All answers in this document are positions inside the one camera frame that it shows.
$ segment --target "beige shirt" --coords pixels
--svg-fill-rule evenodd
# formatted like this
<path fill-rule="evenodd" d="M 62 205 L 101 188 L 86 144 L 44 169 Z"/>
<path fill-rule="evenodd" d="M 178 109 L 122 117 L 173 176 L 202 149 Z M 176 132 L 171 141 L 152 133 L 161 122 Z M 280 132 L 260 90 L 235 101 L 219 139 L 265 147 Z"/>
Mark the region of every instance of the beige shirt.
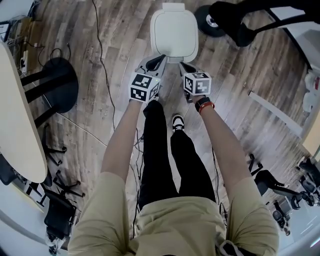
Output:
<path fill-rule="evenodd" d="M 125 183 L 103 172 L 73 230 L 68 252 L 70 256 L 215 256 L 215 243 L 227 239 L 258 256 L 276 255 L 276 222 L 254 180 L 240 181 L 229 200 L 227 229 L 218 205 L 207 198 L 185 196 L 147 204 L 137 216 L 137 236 L 129 240 Z"/>

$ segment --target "sneaker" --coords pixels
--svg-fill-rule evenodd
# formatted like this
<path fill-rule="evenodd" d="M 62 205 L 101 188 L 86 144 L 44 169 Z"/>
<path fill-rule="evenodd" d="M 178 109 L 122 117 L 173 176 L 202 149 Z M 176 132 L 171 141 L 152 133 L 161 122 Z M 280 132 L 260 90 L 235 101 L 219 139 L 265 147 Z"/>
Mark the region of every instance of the sneaker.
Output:
<path fill-rule="evenodd" d="M 177 130 L 185 131 L 185 121 L 180 114 L 175 114 L 172 118 L 172 130 L 173 132 Z"/>

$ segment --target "hand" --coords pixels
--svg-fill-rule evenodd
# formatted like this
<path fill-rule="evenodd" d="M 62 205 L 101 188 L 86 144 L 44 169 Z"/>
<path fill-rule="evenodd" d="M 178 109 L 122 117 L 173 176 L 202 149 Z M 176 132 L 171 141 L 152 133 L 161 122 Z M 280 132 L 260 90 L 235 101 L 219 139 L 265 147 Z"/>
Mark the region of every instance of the hand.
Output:
<path fill-rule="evenodd" d="M 196 104 L 198 100 L 200 100 L 202 98 L 205 98 L 206 96 L 204 96 L 204 95 L 196 95 L 196 96 L 191 96 L 191 97 L 192 97 L 192 102 L 194 104 Z"/>

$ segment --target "floor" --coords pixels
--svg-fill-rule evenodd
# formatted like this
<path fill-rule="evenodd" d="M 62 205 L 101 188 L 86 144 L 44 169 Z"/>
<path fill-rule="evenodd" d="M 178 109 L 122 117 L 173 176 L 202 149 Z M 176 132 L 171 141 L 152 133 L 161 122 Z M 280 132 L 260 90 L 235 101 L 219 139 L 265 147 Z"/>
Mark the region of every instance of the floor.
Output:
<path fill-rule="evenodd" d="M 161 0 L 94 0 L 99 13 L 99 30 L 103 47 L 103 61 L 107 69 L 110 92 L 115 103 L 115 124 L 119 122 L 128 104 L 127 86 L 132 71 L 141 59 L 152 54 L 150 44 L 150 20 L 162 6 Z M 194 12 L 199 6 L 211 4 L 212 0 L 175 0 L 183 2 L 187 10 Z M 95 187 L 101 162 L 108 141 L 113 133 L 111 105 L 106 78 L 99 62 L 100 48 L 97 40 L 97 24 L 91 0 L 43 0 L 37 12 L 43 20 L 40 56 L 42 63 L 50 58 L 54 48 L 62 48 L 68 56 L 79 81 L 78 100 L 74 108 L 50 120 L 51 144 L 66 146 L 60 170 L 69 183 L 81 181 L 84 200 L 75 198 L 81 210 Z M 264 11 L 245 18 L 250 28 L 259 28 L 272 21 Z M 211 99 L 216 111 L 240 140 L 245 152 L 253 153 L 277 180 L 291 187 L 296 186 L 299 173 L 295 165 L 306 153 L 299 139 L 276 116 L 249 98 L 250 91 L 268 100 L 298 124 L 302 125 L 307 115 L 302 110 L 305 94 L 304 77 L 307 66 L 298 50 L 282 29 L 273 29 L 258 34 L 254 42 L 239 48 L 228 37 L 211 38 L 199 32 L 199 50 L 192 62 L 212 76 Z M 212 183 L 215 173 L 211 144 L 204 124 L 193 105 L 186 103 L 181 89 L 177 65 L 168 65 L 160 92 L 167 120 L 168 138 L 171 136 L 171 117 L 180 113 L 185 118 L 186 133 L 192 138 L 195 148 Z M 46 108 L 42 99 L 31 104 L 37 117 Z M 143 133 L 144 116 L 138 120 L 138 137 Z M 135 148 L 131 159 L 135 175 L 140 168 L 142 154 Z M 169 153 L 173 177 L 179 188 L 180 177 Z M 57 170 L 51 163 L 50 171 Z M 134 173 L 129 169 L 126 182 L 129 218 L 133 219 L 137 191 Z M 222 178 L 219 183 L 219 198 L 229 207 Z M 268 192 L 266 202 L 276 195 Z"/>

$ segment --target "person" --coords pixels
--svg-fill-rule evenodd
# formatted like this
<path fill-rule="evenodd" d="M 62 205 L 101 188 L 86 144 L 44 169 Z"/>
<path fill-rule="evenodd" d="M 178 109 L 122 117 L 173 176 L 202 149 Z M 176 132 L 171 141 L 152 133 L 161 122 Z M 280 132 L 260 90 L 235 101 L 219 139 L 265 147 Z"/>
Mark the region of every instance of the person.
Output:
<path fill-rule="evenodd" d="M 203 101 L 195 96 L 194 103 Z M 177 192 L 168 158 L 162 105 L 152 100 L 143 113 L 144 169 L 129 239 L 125 184 L 142 103 L 131 100 L 106 148 L 101 174 L 72 233 L 70 256 L 269 256 L 279 235 L 249 172 L 236 136 L 213 104 L 200 115 L 208 132 L 230 202 L 227 228 L 219 213 L 209 174 L 185 134 L 180 115 L 172 120 L 171 153 L 181 176 Z"/>

